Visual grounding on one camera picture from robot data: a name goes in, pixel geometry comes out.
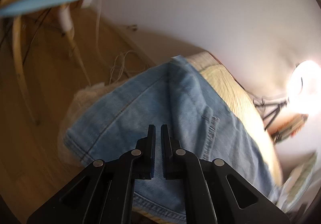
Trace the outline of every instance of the denim fabric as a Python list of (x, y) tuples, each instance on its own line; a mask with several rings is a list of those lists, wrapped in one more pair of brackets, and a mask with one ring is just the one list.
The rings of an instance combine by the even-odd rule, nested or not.
[(137, 180), (133, 205), (174, 223), (185, 223), (182, 182), (165, 180), (160, 128), (199, 158), (224, 159), (261, 193), (274, 182), (243, 124), (207, 81), (182, 57), (130, 79), (92, 105), (68, 129), (65, 145), (86, 166), (94, 159), (115, 160), (156, 126), (155, 175)]

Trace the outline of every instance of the white wall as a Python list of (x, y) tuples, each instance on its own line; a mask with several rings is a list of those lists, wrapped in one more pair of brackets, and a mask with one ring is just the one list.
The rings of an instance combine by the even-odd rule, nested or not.
[[(259, 96), (285, 92), (296, 63), (321, 64), (315, 0), (108, 0), (102, 11), (120, 27), (137, 24), (137, 32), (124, 31), (155, 63), (205, 49)], [(318, 115), (278, 145), (285, 173), (301, 156), (321, 151), (320, 130)]]

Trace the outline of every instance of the lamp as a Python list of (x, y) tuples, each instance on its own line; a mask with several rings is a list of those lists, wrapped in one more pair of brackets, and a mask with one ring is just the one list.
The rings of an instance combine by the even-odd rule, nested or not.
[(256, 107), (277, 106), (263, 117), (263, 121), (274, 114), (266, 130), (283, 107), (302, 114), (316, 114), (321, 108), (321, 68), (314, 61), (304, 61), (293, 71), (287, 86), (288, 98), (280, 103), (255, 104)]

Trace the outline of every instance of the glowing light bulb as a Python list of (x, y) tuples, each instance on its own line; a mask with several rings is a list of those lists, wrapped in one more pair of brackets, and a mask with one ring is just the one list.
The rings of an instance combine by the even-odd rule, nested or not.
[(288, 83), (288, 100), (293, 111), (316, 114), (321, 109), (321, 68), (304, 61), (293, 71)]

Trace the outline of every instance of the wooden chair leg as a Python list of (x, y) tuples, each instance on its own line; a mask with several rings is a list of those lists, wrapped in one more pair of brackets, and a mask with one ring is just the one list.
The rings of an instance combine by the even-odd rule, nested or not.
[(88, 82), (88, 85), (91, 86), (89, 76), (87, 74), (87, 71), (85, 69), (85, 66), (82, 62), (81, 55), (79, 52), (79, 48), (76, 44), (76, 41), (74, 40), (74, 27), (73, 27), (73, 21), (71, 19), (70, 14), (70, 8), (69, 5), (61, 5), (59, 10), (59, 19), (60, 19), (60, 25), (63, 29), (63, 31), (66, 33), (69, 45), (71, 47), (71, 51), (69, 51), (69, 57), (74, 56), (76, 63), (81, 67), (82, 72), (84, 73), (86, 80)]
[(13, 26), (12, 26), (12, 51), (13, 51), (14, 67), (16, 70), (20, 91), (22, 93), (22, 97), (27, 106), (30, 117), (35, 124), (38, 124), (39, 119), (36, 113), (33, 111), (33, 106), (30, 101), (26, 79), (23, 73), (20, 36), (21, 36), (21, 16), (16, 16), (13, 20)]

